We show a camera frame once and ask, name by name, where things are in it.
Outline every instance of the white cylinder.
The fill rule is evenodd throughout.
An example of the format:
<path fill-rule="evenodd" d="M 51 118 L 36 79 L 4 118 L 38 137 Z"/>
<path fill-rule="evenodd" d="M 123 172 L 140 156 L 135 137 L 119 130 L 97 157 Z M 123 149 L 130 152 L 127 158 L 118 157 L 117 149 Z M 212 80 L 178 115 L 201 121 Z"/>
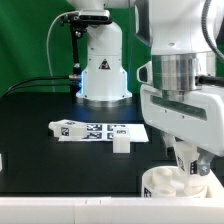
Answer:
<path fill-rule="evenodd" d="M 166 167 L 158 167 L 153 170 L 152 183 L 154 186 L 169 184 L 172 180 L 172 171 Z"/>

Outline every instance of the black cable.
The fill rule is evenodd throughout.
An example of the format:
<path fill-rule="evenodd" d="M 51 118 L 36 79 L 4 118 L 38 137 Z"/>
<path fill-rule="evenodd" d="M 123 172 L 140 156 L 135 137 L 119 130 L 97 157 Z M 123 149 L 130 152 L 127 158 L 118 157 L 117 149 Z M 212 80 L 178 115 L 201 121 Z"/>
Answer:
<path fill-rule="evenodd" d="M 131 1 L 128 1 L 128 7 L 129 7 L 129 31 L 130 31 L 130 58 L 129 58 L 129 66 L 128 66 L 128 84 L 130 84 L 130 76 L 131 76 L 131 69 L 132 69 L 132 62 L 133 62 L 133 44 L 134 44 L 134 38 L 133 38 L 133 17 L 132 17 L 132 9 L 131 9 Z"/>
<path fill-rule="evenodd" d="M 213 44 L 209 33 L 208 33 L 208 29 L 207 29 L 207 17 L 208 17 L 208 11 L 210 8 L 212 0 L 206 0 L 204 7 L 203 7 L 203 11 L 202 11 L 202 17 L 201 17 L 201 25 L 202 25 L 202 32 L 204 35 L 204 38 L 207 42 L 207 44 L 209 45 L 209 47 L 212 49 L 212 51 L 216 54 L 216 56 L 222 61 L 224 62 L 224 55 L 222 54 L 221 51 L 219 51 L 219 49 Z"/>
<path fill-rule="evenodd" d="M 16 88 L 17 86 L 20 86 L 22 84 L 28 83 L 28 82 L 34 82 L 34 81 L 47 81 L 47 80 L 68 80 L 68 76 L 54 76 L 54 77 L 35 77 L 32 79 L 23 80 L 21 82 L 16 83 L 15 85 L 8 88 L 8 90 Z"/>
<path fill-rule="evenodd" d="M 201 75 L 196 77 L 196 85 L 214 85 L 224 87 L 224 78 Z"/>
<path fill-rule="evenodd" d="M 68 83 L 64 83 L 64 84 L 40 84 L 40 85 L 26 85 L 26 86 L 18 86 L 15 87 L 13 89 L 8 89 L 1 97 L 0 99 L 6 97 L 9 93 L 18 90 L 18 89 L 22 89 L 22 88 L 32 88 L 32 87 L 51 87 L 51 86 L 70 86 L 70 84 Z"/>

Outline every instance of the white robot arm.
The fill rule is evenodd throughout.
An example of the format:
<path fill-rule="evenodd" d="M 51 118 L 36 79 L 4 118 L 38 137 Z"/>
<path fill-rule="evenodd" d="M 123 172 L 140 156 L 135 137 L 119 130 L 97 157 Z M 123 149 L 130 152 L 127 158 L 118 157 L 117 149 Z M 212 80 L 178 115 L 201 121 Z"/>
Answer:
<path fill-rule="evenodd" d="M 128 8 L 134 0 L 67 0 L 88 18 L 104 8 Z M 122 31 L 116 23 L 88 26 L 88 64 L 82 72 L 77 101 L 91 106 L 112 107 L 130 101 L 127 72 L 122 67 Z"/>
<path fill-rule="evenodd" d="M 190 186 L 203 184 L 214 155 L 224 156 L 224 89 L 197 83 L 200 75 L 216 75 L 215 54 L 202 32 L 205 6 L 204 0 L 135 3 L 137 36 L 151 46 L 152 56 L 138 70 L 144 120 L 160 129 L 166 144 L 175 148 Z M 216 47 L 224 1 L 211 1 L 207 10 L 208 35 Z"/>
<path fill-rule="evenodd" d="M 76 10 L 128 8 L 134 5 L 135 0 L 67 0 Z"/>

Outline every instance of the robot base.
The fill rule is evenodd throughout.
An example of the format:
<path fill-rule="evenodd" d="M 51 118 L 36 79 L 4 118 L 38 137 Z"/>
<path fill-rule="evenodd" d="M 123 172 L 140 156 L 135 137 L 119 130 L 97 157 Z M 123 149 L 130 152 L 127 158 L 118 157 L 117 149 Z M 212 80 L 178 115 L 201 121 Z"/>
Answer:
<path fill-rule="evenodd" d="M 126 97 L 121 100 L 115 100 L 115 101 L 99 101 L 99 100 L 89 100 L 83 97 L 78 97 L 76 98 L 76 102 L 80 104 L 84 104 L 86 106 L 91 106 L 91 107 L 118 107 L 118 106 L 123 106 L 123 105 L 128 105 L 132 103 L 132 95 L 130 97 Z"/>

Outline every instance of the white cup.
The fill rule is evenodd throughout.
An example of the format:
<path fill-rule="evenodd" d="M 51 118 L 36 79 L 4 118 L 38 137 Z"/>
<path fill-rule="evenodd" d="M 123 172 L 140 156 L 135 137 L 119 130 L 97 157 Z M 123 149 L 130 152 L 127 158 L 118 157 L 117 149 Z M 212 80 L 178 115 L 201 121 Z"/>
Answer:
<path fill-rule="evenodd" d="M 176 188 L 169 184 L 160 184 L 154 187 L 152 198 L 175 198 Z"/>
<path fill-rule="evenodd" d="M 184 193 L 187 197 L 205 198 L 207 194 L 207 186 L 191 187 L 191 186 L 185 185 Z"/>

